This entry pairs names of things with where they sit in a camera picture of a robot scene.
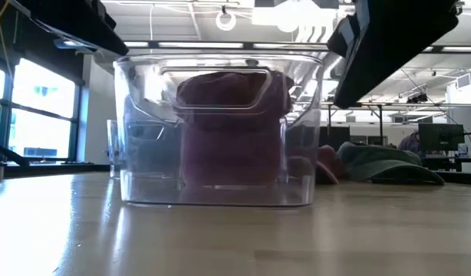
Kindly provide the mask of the clear plastic bin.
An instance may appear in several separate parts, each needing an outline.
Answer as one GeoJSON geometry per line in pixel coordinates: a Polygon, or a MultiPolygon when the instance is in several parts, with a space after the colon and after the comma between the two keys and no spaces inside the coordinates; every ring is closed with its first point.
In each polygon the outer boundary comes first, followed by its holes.
{"type": "Polygon", "coordinates": [[[174,51],[124,57],[115,65],[120,189],[125,202],[166,205],[302,206],[312,202],[321,122],[322,63],[307,54],[174,51]],[[282,161],[263,185],[188,186],[182,176],[178,86],[216,72],[277,71],[290,77],[281,118],[282,161]]]}
{"type": "Polygon", "coordinates": [[[116,120],[107,120],[107,155],[110,163],[110,178],[120,178],[120,147],[116,120]]]}

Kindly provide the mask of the green baseball cap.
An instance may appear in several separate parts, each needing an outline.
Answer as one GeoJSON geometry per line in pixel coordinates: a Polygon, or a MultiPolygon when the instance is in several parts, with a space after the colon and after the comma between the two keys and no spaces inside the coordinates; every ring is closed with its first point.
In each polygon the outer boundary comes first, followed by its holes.
{"type": "Polygon", "coordinates": [[[385,146],[343,143],[337,156],[349,180],[366,182],[372,179],[391,179],[393,182],[429,182],[443,185],[445,180],[423,167],[421,158],[410,151],[385,146]]]}

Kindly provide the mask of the ceiling light strip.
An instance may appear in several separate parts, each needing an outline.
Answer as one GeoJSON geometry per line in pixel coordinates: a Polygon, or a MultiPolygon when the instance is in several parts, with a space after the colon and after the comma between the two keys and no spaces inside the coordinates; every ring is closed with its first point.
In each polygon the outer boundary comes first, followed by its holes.
{"type": "MultiPolygon", "coordinates": [[[[329,51],[324,43],[266,43],[266,42],[208,42],[208,41],[125,41],[131,49],[269,49],[273,51],[329,51]]],[[[471,46],[433,45],[426,47],[423,54],[471,54],[471,46]]]]}

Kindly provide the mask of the dark background cabinet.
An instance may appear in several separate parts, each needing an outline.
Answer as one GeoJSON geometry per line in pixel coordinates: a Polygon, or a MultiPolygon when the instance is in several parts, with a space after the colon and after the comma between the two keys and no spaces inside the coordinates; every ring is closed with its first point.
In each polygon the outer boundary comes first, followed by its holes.
{"type": "Polygon", "coordinates": [[[334,150],[338,150],[340,146],[350,140],[350,127],[332,126],[331,132],[328,132],[327,126],[321,126],[319,130],[319,146],[331,146],[334,150]]]}

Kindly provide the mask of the black background monitor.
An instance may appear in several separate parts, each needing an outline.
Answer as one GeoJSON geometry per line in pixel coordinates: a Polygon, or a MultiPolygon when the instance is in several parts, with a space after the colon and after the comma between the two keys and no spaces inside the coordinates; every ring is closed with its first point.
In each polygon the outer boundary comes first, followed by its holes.
{"type": "Polygon", "coordinates": [[[457,151],[465,143],[463,125],[421,123],[418,125],[420,148],[425,151],[457,151]]]}

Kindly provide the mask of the white ceiling duct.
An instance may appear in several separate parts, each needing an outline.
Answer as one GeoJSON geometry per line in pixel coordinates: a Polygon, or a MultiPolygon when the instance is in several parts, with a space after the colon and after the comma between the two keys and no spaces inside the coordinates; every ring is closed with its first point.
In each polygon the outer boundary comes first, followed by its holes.
{"type": "Polygon", "coordinates": [[[252,10],[253,25],[276,27],[296,43],[325,42],[337,19],[337,9],[320,8],[312,0],[287,0],[272,8],[252,10]]]}

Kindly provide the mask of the black metal rack frame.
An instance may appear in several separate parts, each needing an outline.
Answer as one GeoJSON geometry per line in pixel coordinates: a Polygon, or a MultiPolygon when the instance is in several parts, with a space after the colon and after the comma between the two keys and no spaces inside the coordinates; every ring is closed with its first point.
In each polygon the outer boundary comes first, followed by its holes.
{"type": "MultiPolygon", "coordinates": [[[[328,111],[328,135],[331,135],[332,129],[332,116],[341,108],[334,105],[331,102],[324,102],[323,105],[328,111]]],[[[365,110],[368,109],[374,116],[379,120],[379,133],[380,133],[380,142],[384,142],[384,120],[383,120],[383,104],[382,103],[354,103],[350,107],[344,108],[344,110],[365,110]]]]}

